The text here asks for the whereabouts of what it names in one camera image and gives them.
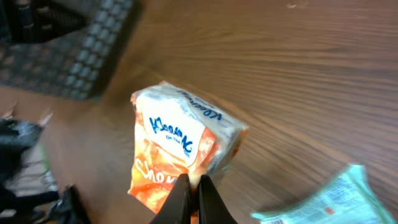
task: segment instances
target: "wooden table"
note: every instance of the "wooden table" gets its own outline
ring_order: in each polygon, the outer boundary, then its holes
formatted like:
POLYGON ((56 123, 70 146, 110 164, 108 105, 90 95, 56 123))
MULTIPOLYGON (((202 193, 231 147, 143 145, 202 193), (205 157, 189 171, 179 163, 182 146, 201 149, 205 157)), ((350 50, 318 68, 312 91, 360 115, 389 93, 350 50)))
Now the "wooden table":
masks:
POLYGON ((148 223, 127 195, 132 92, 162 80, 250 125, 219 190, 239 223, 314 193, 350 162, 398 218, 398 2, 156 0, 99 103, 1 89, 44 133, 60 185, 76 184, 93 223, 148 223))

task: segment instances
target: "wooden surface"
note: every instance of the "wooden surface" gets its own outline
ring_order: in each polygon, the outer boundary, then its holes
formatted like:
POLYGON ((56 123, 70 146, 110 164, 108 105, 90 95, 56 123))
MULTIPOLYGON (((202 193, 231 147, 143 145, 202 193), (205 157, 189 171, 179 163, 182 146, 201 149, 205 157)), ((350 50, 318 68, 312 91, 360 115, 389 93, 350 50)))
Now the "wooden surface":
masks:
POLYGON ((60 185, 77 184, 93 223, 148 223, 127 195, 130 94, 162 80, 247 122, 219 190, 238 223, 305 198, 347 163, 398 218, 398 2, 156 0, 99 103, 1 89, 29 118, 52 105, 43 136, 60 185))

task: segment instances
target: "teal packet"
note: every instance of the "teal packet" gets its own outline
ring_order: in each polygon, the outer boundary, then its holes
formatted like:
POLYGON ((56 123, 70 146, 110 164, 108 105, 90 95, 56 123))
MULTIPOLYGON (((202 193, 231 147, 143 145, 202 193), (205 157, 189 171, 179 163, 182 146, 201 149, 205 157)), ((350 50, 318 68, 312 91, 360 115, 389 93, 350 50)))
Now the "teal packet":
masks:
POLYGON ((396 223, 368 185, 365 166, 350 165, 310 198, 273 212, 252 213, 261 224, 396 223))

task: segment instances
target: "plastic packaging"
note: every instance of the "plastic packaging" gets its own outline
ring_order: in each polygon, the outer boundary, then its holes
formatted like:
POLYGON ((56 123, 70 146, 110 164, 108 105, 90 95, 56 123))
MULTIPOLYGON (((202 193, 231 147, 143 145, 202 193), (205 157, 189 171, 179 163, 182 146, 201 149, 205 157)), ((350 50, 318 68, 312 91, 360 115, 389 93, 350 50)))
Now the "plastic packaging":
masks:
POLYGON ((281 211, 257 212, 251 216, 262 224, 396 223, 373 194, 361 165, 350 165, 303 202, 281 211))
POLYGON ((180 174, 222 179, 248 127, 167 82, 135 92, 130 195, 157 213, 180 174))

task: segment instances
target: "white label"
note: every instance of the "white label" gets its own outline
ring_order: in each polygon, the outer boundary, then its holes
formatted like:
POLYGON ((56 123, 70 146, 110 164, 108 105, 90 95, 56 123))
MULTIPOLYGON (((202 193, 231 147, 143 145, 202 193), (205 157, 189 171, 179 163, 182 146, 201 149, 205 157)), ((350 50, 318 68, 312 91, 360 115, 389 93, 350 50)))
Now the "white label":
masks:
POLYGON ((198 155, 205 126, 183 113, 173 100, 140 99, 144 127, 151 141, 190 166, 198 155))

